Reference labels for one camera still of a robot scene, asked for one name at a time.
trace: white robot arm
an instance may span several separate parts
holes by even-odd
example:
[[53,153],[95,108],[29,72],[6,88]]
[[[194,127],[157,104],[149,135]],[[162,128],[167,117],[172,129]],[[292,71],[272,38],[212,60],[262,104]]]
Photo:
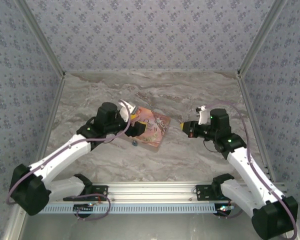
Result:
[[[130,125],[129,115],[138,109],[135,105],[125,101],[121,101],[120,104],[124,107],[118,111],[115,104],[104,102],[97,115],[80,127],[59,149],[29,167],[23,164],[17,166],[13,171],[9,197],[32,216],[40,212],[49,201],[80,195],[85,188],[80,177],[74,176],[60,181],[53,179],[75,160],[104,141],[114,139],[122,133],[131,137],[139,136],[146,129],[144,123],[136,122],[134,126]],[[108,134],[117,135],[106,138]]]
[[205,106],[198,107],[196,111],[200,116],[199,121],[181,123],[182,131],[189,138],[201,137],[205,141],[213,141],[215,149],[235,167],[251,191],[244,190],[227,173],[213,179],[211,187],[214,195],[234,201],[251,217],[252,225],[262,239],[293,230],[292,220],[295,223],[298,214],[297,201],[293,196],[286,197],[269,181],[253,157],[248,157],[246,143],[239,135],[232,133],[226,110],[211,110],[210,124],[205,124],[208,119]]

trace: white cable tray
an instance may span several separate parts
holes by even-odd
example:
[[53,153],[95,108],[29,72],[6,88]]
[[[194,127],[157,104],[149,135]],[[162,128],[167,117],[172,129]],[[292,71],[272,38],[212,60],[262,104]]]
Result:
[[[73,214],[73,203],[48,204],[40,214]],[[93,210],[79,213],[104,214],[107,203],[93,206]],[[113,203],[110,214],[212,214],[216,213],[214,203]]]

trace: small box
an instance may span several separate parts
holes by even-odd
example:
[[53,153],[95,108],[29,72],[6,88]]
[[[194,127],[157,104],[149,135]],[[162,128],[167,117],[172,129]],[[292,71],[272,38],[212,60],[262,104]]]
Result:
[[171,118],[168,116],[139,107],[136,113],[131,115],[131,124],[144,122],[146,123],[146,129],[140,136],[128,137],[123,135],[123,139],[131,141],[134,146],[141,146],[152,152],[158,152],[170,121]]

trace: black base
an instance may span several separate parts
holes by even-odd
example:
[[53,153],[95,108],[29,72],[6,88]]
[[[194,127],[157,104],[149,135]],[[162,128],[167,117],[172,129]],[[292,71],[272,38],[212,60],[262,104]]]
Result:
[[[283,198],[282,201],[291,211],[294,220],[297,221],[297,201],[293,196]],[[294,229],[287,212],[278,201],[267,204],[260,209],[254,209],[252,225],[263,240],[274,238]]]
[[[30,169],[25,165],[20,164],[17,166],[13,171],[10,189],[29,172]],[[11,194],[11,198],[30,216],[39,213],[49,202],[51,191],[46,189],[41,179],[41,176],[31,174]]]
[[[108,188],[109,187],[107,185],[93,185],[92,182],[82,174],[76,174],[74,176],[79,178],[85,186],[83,191],[81,192],[80,196],[89,195],[89,194],[103,194],[105,196],[108,196]],[[63,199],[63,201],[65,201],[65,202],[68,202],[68,201],[69,202],[73,202],[73,201],[76,201],[76,202],[98,202],[98,201],[105,202],[105,201],[107,201],[107,199],[102,196],[101,197],[88,196],[88,197],[75,198],[75,199],[73,199],[72,197],[65,197]],[[84,203],[84,204],[73,205],[72,210],[74,212],[77,212],[79,208],[81,208],[80,212],[87,212],[87,213],[79,213],[78,214],[78,216],[83,219],[89,217],[91,215],[91,213],[89,213],[89,212],[92,212],[94,209],[93,206],[89,206],[88,204]]]
[[218,196],[211,185],[196,185],[196,199],[198,201],[230,201],[225,196]]

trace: cable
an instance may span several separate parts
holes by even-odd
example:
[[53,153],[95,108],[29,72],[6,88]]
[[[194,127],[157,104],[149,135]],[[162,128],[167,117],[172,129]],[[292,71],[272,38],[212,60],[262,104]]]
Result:
[[255,166],[252,163],[252,160],[251,160],[251,149],[250,149],[250,139],[249,139],[249,134],[248,134],[248,128],[247,128],[247,125],[245,123],[244,117],[241,115],[239,109],[234,105],[234,103],[227,102],[227,101],[214,102],[214,103],[206,105],[205,107],[207,109],[209,109],[209,108],[214,107],[215,105],[220,105],[220,104],[229,105],[229,106],[233,107],[236,110],[236,112],[239,114],[239,117],[240,117],[240,119],[242,121],[242,125],[243,125],[244,131],[245,131],[245,135],[246,135],[246,151],[247,151],[247,158],[248,158],[249,165],[250,165],[252,171],[254,172],[254,174],[259,179],[259,181],[269,191],[269,194],[272,194],[279,201],[279,203],[282,205],[282,207],[284,208],[284,210],[286,211],[286,213],[288,214],[288,216],[289,216],[289,218],[290,218],[290,220],[292,222],[292,225],[293,225],[293,236],[291,238],[285,238],[285,239],[287,239],[287,240],[295,240],[297,238],[297,235],[298,235],[298,230],[297,230],[297,224],[296,224],[296,221],[294,219],[294,216],[292,215],[292,213],[289,210],[289,208],[287,207],[287,205],[280,199],[280,197],[275,192],[273,192],[273,190],[271,189],[271,187],[268,186],[268,184],[259,175],[259,173],[255,169]]
[[53,159],[55,159],[56,157],[58,157],[60,154],[62,154],[64,151],[66,151],[69,147],[72,147],[76,144],[82,143],[82,142],[104,142],[104,141],[111,141],[113,139],[116,139],[118,137],[120,137],[122,134],[124,134],[131,123],[131,114],[130,114],[130,110],[129,107],[127,106],[127,104],[123,101],[123,100],[119,100],[120,103],[122,103],[124,105],[124,107],[127,109],[128,111],[128,122],[127,125],[125,127],[125,129],[121,132],[119,132],[117,135],[115,136],[111,136],[111,137],[106,137],[106,138],[87,138],[87,139],[80,139],[77,141],[74,141],[72,143],[70,143],[68,146],[65,146],[64,148],[60,149],[58,152],[56,152],[55,154],[53,154],[51,157],[49,157],[42,165],[39,165],[38,167],[32,169],[30,172],[28,172],[27,174],[25,174],[23,177],[21,177],[14,185],[13,187],[10,189],[8,196],[6,197],[5,203],[8,205],[13,205],[16,202],[10,202],[10,197],[11,194],[16,190],[16,188],[27,178],[29,177],[31,174],[35,173],[36,171],[38,171],[39,169],[41,169],[41,167],[46,166],[49,162],[51,162]]
[[234,219],[234,218],[240,216],[244,211],[243,211],[242,209],[240,209],[240,211],[238,211],[235,215],[232,215],[232,216],[228,216],[227,214],[225,214],[225,213],[222,212],[222,211],[217,211],[217,212],[218,212],[219,214],[224,215],[223,218],[225,218],[225,219]]
[[203,145],[205,146],[205,149],[207,149],[209,152],[211,152],[211,153],[218,153],[218,151],[212,151],[212,150],[210,150],[210,149],[207,148],[207,146],[206,146],[206,140],[203,140]]
[[110,140],[110,141],[107,141],[107,142],[104,142],[104,144],[109,144],[113,141],[114,139]]
[[104,217],[106,217],[109,214],[110,209],[111,209],[111,202],[110,202],[110,199],[106,195],[104,195],[104,194],[92,193],[92,194],[86,194],[86,195],[80,195],[80,196],[71,196],[70,198],[72,198],[72,199],[81,199],[81,198],[95,197],[95,196],[97,196],[98,198],[99,197],[103,197],[103,198],[105,198],[107,200],[107,202],[109,203],[109,206],[108,206],[106,212],[104,214],[102,214],[101,216],[83,218],[83,217],[79,217],[80,210],[84,208],[84,206],[81,206],[81,207],[78,208],[78,210],[75,213],[75,215],[76,215],[76,217],[77,217],[78,220],[82,220],[82,221],[94,221],[94,220],[103,219]]
[[197,189],[196,189],[196,187],[194,187],[194,188],[192,189],[192,193],[193,193],[193,194],[197,194]]

